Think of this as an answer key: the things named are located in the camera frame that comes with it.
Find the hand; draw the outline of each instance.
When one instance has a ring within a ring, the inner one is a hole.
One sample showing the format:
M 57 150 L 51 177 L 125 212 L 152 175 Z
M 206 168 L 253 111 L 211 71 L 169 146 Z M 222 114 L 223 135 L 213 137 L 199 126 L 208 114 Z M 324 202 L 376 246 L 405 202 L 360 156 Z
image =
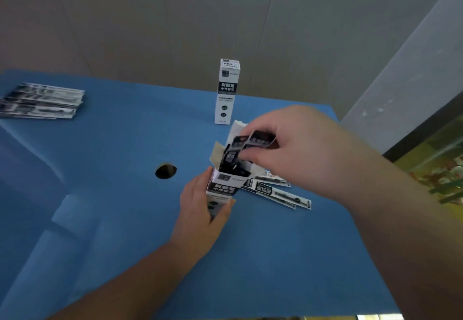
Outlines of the hand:
M 240 153 L 240 159 L 336 200 L 353 188 L 353 179 L 360 180 L 382 158 L 336 122 L 308 106 L 289 106 L 266 113 L 247 125 L 241 135 L 250 135 L 253 130 L 274 133 L 279 148 L 250 148 Z
M 169 243 L 196 263 L 211 249 L 228 220 L 235 200 L 229 200 L 214 220 L 207 210 L 206 188 L 212 167 L 185 185 L 180 195 L 180 214 Z

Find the qr code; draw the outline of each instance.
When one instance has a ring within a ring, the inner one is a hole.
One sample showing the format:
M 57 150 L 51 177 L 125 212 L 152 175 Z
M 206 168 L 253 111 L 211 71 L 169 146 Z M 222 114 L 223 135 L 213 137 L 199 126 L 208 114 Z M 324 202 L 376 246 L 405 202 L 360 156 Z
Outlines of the qr code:
M 219 180 L 228 181 L 231 178 L 231 176 L 220 174 L 217 178 Z

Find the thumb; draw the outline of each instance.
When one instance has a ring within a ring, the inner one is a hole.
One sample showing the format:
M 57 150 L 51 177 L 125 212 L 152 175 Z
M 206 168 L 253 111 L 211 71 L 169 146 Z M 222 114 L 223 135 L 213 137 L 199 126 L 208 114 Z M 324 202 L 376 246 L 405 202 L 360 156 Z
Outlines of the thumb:
M 225 226 L 225 223 L 228 220 L 228 217 L 230 216 L 230 213 L 232 212 L 232 207 L 236 203 L 235 199 L 230 199 L 223 207 L 222 209 L 217 213 L 216 217 L 214 220 L 211 222 L 211 227 L 220 234 L 222 231 L 223 227 Z
M 276 151 L 278 151 L 278 149 L 268 150 L 264 148 L 253 147 L 242 150 L 239 154 L 239 158 L 241 160 L 248 160 L 259 166 L 262 166 L 263 168 L 272 170 L 274 166 L 273 162 Z

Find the standing box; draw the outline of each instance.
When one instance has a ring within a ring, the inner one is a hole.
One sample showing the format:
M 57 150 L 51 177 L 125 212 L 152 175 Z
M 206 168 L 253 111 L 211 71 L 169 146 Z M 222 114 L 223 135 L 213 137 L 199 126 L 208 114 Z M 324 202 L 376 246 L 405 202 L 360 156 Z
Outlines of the standing box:
M 239 61 L 220 60 L 217 101 L 215 102 L 215 124 L 230 124 L 240 70 Z

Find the round hole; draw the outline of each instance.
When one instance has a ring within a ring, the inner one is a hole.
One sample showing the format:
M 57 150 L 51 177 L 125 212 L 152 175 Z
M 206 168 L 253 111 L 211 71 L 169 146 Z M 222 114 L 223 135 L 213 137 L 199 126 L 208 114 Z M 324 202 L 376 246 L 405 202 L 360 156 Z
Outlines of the round hole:
M 175 175 L 177 172 L 177 168 L 169 163 L 161 165 L 157 170 L 156 170 L 156 176 L 159 177 L 160 179 L 170 179 L 172 176 Z

